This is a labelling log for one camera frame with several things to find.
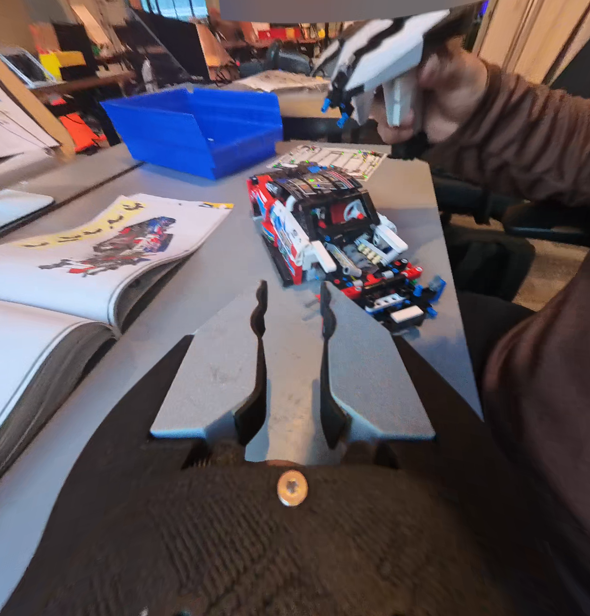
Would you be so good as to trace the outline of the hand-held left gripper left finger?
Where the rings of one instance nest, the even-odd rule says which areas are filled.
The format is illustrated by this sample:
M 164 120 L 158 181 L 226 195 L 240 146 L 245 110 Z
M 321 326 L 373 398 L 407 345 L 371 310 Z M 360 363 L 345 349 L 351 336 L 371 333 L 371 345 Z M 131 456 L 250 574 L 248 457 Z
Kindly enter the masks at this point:
M 260 280 L 193 335 L 150 427 L 157 439 L 246 446 L 267 413 L 267 281 Z

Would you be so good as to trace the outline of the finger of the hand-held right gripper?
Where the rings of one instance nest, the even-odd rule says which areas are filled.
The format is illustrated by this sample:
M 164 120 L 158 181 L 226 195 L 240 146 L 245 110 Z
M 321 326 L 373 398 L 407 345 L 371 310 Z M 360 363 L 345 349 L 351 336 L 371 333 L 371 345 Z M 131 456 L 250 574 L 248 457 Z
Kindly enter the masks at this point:
M 314 76 L 329 79 L 341 63 L 351 63 L 352 58 L 360 58 L 370 50 L 376 49 L 385 39 L 403 28 L 406 19 L 373 19 L 356 21 L 314 61 Z
M 354 107 L 351 118 L 362 125 L 368 118 L 378 89 L 382 90 L 385 114 L 398 124 L 414 108 L 414 74 L 419 63 L 423 37 L 449 16 L 451 9 L 420 13 L 405 18 L 400 32 L 385 39 L 376 49 L 352 62 L 342 63 L 350 75 L 347 83 Z

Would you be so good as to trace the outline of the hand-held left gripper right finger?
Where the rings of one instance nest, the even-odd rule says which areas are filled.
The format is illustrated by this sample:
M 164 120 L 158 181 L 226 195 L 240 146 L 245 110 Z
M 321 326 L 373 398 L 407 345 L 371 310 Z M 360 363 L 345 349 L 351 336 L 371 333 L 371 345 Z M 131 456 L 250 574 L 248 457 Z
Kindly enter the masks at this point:
M 390 332 L 330 282 L 320 287 L 320 312 L 320 421 L 328 447 L 434 440 Z

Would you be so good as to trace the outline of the small black blue brick assembly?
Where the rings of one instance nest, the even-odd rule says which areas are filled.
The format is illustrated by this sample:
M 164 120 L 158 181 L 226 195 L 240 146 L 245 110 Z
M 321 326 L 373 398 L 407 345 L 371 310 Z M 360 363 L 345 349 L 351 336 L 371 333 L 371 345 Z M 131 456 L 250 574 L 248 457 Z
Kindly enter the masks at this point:
M 352 95 L 349 94 L 349 90 L 346 87 L 349 78 L 350 75 L 346 69 L 341 68 L 337 70 L 321 107 L 321 113 L 323 114 L 327 113 L 329 109 L 339 111 L 340 117 L 337 120 L 337 127 L 340 129 L 345 127 L 354 111 Z

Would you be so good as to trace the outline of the brick-built toy race car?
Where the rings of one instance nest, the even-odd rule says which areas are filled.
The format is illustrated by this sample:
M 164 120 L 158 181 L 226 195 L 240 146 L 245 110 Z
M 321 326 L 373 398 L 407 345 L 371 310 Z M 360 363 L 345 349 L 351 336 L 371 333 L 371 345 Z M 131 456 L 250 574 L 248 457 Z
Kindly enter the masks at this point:
M 252 175 L 246 187 L 285 287 L 327 282 L 394 335 L 437 317 L 445 280 L 421 284 L 423 268 L 353 174 L 305 162 Z

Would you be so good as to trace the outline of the person's right forearm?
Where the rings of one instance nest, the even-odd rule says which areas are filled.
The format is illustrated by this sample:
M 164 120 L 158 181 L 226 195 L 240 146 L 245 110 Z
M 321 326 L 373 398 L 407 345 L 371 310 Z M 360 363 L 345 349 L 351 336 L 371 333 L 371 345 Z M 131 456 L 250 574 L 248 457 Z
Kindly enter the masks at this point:
M 481 101 L 424 160 L 492 192 L 590 207 L 590 98 L 485 66 Z

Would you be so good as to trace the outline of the grey desk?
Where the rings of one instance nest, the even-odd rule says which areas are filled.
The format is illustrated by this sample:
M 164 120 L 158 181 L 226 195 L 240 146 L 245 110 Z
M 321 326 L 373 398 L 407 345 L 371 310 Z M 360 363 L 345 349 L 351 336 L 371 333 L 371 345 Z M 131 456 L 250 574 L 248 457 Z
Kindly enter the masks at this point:
M 452 506 L 404 471 L 329 451 L 318 303 L 276 278 L 251 173 L 133 172 L 235 211 L 1 481 L 0 615 L 405 615 L 416 599 L 483 614 L 480 556 Z M 261 278 L 268 410 L 253 461 L 151 439 L 193 331 Z

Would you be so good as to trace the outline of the person's right hand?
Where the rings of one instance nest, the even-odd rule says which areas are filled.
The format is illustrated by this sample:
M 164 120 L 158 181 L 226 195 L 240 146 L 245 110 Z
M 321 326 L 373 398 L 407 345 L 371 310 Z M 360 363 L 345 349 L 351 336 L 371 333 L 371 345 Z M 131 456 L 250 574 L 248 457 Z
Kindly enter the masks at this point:
M 476 109 L 484 96 L 488 69 L 483 61 L 462 47 L 462 38 L 451 38 L 426 52 L 416 68 L 419 108 L 398 126 L 390 126 L 382 94 L 377 94 L 369 119 L 377 124 L 381 140 L 389 145 L 406 142 L 418 132 L 435 145 L 451 137 Z

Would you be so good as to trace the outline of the sticker sheet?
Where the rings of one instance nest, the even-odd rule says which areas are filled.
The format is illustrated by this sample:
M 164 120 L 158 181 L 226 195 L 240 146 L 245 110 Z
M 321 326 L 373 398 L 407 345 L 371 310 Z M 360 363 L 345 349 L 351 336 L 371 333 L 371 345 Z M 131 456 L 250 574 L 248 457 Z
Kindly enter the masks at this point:
M 335 167 L 359 182 L 367 182 L 388 157 L 378 150 L 345 148 L 339 144 L 316 145 L 301 143 L 267 164 L 268 169 L 296 168 L 298 166 Z

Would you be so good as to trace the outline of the open instruction booklet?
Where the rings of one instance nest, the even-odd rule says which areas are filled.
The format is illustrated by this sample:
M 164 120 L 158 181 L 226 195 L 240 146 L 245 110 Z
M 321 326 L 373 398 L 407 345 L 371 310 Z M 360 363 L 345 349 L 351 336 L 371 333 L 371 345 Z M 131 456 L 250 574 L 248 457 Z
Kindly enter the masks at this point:
M 88 223 L 0 244 L 0 479 L 231 203 L 120 196 Z

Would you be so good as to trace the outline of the blue plastic bin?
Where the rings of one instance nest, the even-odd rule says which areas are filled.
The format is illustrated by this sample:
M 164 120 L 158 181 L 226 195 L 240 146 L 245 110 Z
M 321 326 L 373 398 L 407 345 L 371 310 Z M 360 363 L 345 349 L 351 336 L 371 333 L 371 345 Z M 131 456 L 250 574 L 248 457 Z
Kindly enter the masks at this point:
M 132 158 L 210 180 L 273 157 L 283 140 L 272 93 L 178 88 L 109 100 L 102 108 Z

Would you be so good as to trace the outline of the black monitor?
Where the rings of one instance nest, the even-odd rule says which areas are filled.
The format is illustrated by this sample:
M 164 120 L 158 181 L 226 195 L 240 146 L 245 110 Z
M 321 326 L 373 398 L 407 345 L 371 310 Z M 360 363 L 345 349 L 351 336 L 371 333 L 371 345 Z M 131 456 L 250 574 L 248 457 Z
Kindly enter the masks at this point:
M 170 53 L 191 82 L 204 85 L 211 83 L 196 24 L 141 9 L 130 9 L 129 15 L 132 14 L 137 21 L 144 24 L 146 30 L 152 32 L 154 38 Z

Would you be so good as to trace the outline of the person's brown shirt torso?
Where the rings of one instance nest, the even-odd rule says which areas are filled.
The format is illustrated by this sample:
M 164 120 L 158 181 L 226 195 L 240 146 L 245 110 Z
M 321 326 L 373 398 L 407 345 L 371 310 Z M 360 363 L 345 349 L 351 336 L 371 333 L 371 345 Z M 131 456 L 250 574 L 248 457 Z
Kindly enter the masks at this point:
M 486 421 L 533 491 L 576 615 L 590 615 L 590 251 L 512 328 L 484 374 Z

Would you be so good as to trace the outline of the yellow plastic bin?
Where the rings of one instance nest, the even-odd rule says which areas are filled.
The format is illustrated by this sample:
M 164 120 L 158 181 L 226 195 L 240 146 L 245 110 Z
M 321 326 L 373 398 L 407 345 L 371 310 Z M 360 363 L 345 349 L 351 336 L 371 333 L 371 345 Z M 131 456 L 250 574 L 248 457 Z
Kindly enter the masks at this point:
M 79 71 L 86 68 L 84 55 L 77 50 L 40 52 L 38 57 L 45 73 L 57 81 L 78 79 Z

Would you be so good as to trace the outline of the printed instruction sheet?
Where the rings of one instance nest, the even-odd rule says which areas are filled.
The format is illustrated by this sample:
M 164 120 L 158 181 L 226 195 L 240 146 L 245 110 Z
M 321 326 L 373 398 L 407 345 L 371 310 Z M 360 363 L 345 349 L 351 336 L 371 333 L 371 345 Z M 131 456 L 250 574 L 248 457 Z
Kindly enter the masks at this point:
M 0 87 L 0 158 L 58 146 L 59 143 Z

